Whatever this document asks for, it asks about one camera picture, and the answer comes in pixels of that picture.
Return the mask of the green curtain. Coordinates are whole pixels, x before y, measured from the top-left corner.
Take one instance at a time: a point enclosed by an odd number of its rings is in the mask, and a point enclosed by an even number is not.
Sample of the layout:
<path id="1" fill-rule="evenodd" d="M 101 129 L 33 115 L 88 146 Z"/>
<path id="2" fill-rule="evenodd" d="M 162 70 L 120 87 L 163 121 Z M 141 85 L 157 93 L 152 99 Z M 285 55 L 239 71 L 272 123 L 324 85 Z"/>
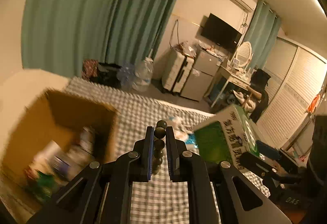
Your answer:
<path id="1" fill-rule="evenodd" d="M 26 0 L 22 65 L 72 77 L 86 59 L 155 57 L 176 0 Z"/>
<path id="2" fill-rule="evenodd" d="M 262 69 L 265 65 L 276 41 L 281 22 L 280 16 L 266 1 L 258 1 L 243 40 L 250 42 L 252 47 L 253 56 L 248 66 L 251 73 L 255 69 Z"/>

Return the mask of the large clear water bottle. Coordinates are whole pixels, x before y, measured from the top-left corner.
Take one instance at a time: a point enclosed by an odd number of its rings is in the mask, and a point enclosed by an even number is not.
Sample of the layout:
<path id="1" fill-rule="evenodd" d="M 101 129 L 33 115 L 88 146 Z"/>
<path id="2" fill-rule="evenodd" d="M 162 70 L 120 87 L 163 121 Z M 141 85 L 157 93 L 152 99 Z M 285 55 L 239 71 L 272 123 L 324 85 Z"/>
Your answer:
<path id="1" fill-rule="evenodd" d="M 153 60 L 149 57 L 144 58 L 135 68 L 135 78 L 132 88 L 139 92 L 147 90 L 151 83 L 153 74 Z"/>

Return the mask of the brown patterned bag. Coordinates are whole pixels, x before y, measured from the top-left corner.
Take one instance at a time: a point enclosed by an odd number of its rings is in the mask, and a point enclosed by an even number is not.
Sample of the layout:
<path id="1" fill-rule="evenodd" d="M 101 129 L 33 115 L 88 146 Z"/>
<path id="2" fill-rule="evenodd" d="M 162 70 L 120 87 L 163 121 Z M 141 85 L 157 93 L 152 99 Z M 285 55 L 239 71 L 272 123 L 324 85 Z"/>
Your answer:
<path id="1" fill-rule="evenodd" d="M 82 78 L 91 80 L 97 77 L 98 61 L 95 59 L 85 59 L 82 66 Z"/>

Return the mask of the white suitcase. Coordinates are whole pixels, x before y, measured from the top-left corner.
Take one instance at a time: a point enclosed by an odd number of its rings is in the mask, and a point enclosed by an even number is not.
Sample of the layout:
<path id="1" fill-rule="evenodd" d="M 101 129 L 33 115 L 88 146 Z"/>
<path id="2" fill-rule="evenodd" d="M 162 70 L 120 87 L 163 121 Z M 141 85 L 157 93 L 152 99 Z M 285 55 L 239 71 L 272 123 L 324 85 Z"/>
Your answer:
<path id="1" fill-rule="evenodd" d="M 180 93 L 193 67 L 194 58 L 171 49 L 168 61 L 161 78 L 165 91 Z"/>

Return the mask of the wooden chair with clothes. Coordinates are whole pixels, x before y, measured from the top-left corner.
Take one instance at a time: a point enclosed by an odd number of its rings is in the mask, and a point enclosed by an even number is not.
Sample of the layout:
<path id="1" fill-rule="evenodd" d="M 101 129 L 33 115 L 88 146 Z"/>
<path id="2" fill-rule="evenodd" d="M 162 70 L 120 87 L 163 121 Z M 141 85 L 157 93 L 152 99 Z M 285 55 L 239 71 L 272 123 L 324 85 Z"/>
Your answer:
<path id="1" fill-rule="evenodd" d="M 242 107 L 245 108 L 251 98 L 256 100 L 255 108 L 249 116 L 254 123 L 258 122 L 262 113 L 268 107 L 269 95 L 265 88 L 270 78 L 271 76 L 262 69 L 255 71 L 251 77 L 250 86 L 248 87 L 249 96 L 242 103 Z"/>

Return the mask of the black wall television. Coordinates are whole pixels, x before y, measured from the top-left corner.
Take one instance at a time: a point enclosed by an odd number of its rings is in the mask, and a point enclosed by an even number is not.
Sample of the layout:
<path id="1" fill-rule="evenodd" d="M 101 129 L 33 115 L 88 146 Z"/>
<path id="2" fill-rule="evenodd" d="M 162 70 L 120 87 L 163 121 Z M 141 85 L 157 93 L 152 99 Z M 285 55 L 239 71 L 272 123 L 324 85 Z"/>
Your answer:
<path id="1" fill-rule="evenodd" d="M 202 28 L 201 36 L 227 50 L 236 50 L 242 34 L 212 13 Z"/>

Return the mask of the brown cardboard box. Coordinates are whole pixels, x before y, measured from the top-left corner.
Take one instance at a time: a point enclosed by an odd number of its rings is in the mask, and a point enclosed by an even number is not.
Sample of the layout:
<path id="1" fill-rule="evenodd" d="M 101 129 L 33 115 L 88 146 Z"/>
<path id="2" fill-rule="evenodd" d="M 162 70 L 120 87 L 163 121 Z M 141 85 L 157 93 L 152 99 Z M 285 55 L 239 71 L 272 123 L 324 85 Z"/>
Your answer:
<path id="1" fill-rule="evenodd" d="M 10 133 L 2 160 L 3 174 L 19 186 L 25 185 L 24 170 L 39 151 L 51 141 L 68 150 L 84 127 L 93 128 L 100 141 L 95 159 L 101 163 L 114 161 L 118 111 L 110 104 L 46 90 L 28 106 Z"/>

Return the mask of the grey mini fridge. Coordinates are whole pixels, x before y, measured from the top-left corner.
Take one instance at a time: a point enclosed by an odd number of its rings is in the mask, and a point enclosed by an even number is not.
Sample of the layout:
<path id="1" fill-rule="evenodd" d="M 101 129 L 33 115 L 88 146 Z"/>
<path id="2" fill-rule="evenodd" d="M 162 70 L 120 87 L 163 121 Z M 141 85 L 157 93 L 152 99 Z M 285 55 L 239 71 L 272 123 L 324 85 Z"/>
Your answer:
<path id="1" fill-rule="evenodd" d="M 204 50 L 199 51 L 180 96 L 194 101 L 201 101 L 220 64 L 218 57 Z"/>

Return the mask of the crumpled white tissue pile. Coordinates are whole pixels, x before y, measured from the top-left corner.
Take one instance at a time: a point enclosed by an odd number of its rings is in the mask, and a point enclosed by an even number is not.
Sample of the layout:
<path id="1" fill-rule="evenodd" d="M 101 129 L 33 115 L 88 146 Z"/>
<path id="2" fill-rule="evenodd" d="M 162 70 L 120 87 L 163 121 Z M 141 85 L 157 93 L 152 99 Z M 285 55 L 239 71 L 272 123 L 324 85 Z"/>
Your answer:
<path id="1" fill-rule="evenodd" d="M 182 124 L 183 119 L 179 116 L 169 117 L 168 126 L 172 126 L 175 138 L 183 141 L 185 144 L 193 145 L 197 148 L 194 132 L 191 128 L 187 128 Z"/>

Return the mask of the white louvered wardrobe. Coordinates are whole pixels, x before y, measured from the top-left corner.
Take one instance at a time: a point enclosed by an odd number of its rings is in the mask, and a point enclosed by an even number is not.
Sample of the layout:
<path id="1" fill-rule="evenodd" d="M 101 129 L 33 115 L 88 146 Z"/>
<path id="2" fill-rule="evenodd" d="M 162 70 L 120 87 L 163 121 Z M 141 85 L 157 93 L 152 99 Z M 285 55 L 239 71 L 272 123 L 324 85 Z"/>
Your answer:
<path id="1" fill-rule="evenodd" d="M 307 108 L 323 87 L 326 58 L 278 37 L 263 71 L 270 75 L 265 88 L 269 103 L 257 127 L 269 145 L 280 148 L 309 115 Z"/>

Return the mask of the white oval vanity mirror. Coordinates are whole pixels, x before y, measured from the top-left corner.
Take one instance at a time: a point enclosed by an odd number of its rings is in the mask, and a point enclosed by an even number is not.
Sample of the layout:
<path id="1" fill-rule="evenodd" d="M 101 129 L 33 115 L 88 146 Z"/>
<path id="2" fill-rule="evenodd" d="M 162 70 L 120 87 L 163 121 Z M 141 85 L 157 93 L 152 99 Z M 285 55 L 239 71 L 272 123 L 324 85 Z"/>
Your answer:
<path id="1" fill-rule="evenodd" d="M 236 68 L 245 68 L 252 58 L 252 45 L 249 41 L 241 43 L 237 48 L 235 57 Z"/>

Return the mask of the crushed clear water bottle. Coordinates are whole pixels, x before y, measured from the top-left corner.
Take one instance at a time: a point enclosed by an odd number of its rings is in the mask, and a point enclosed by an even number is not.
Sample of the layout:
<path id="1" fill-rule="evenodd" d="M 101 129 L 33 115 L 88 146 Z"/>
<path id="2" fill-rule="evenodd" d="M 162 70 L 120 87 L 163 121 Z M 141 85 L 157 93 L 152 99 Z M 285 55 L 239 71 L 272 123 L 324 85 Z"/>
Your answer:
<path id="1" fill-rule="evenodd" d="M 117 73 L 117 78 L 120 81 L 121 89 L 129 92 L 132 89 L 134 82 L 135 66 L 133 64 L 125 64 Z"/>

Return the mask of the green medicine box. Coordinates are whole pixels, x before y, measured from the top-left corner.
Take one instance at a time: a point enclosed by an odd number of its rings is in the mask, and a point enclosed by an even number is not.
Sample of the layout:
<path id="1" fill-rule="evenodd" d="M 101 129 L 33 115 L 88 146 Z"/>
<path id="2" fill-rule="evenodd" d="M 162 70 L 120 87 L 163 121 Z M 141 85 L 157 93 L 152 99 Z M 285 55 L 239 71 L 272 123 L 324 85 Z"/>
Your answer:
<path id="1" fill-rule="evenodd" d="M 249 152 L 259 156 L 254 130 L 241 106 L 229 105 L 195 125 L 193 131 L 199 155 L 207 162 L 228 161 L 246 173 L 248 169 L 241 165 L 241 155 Z"/>

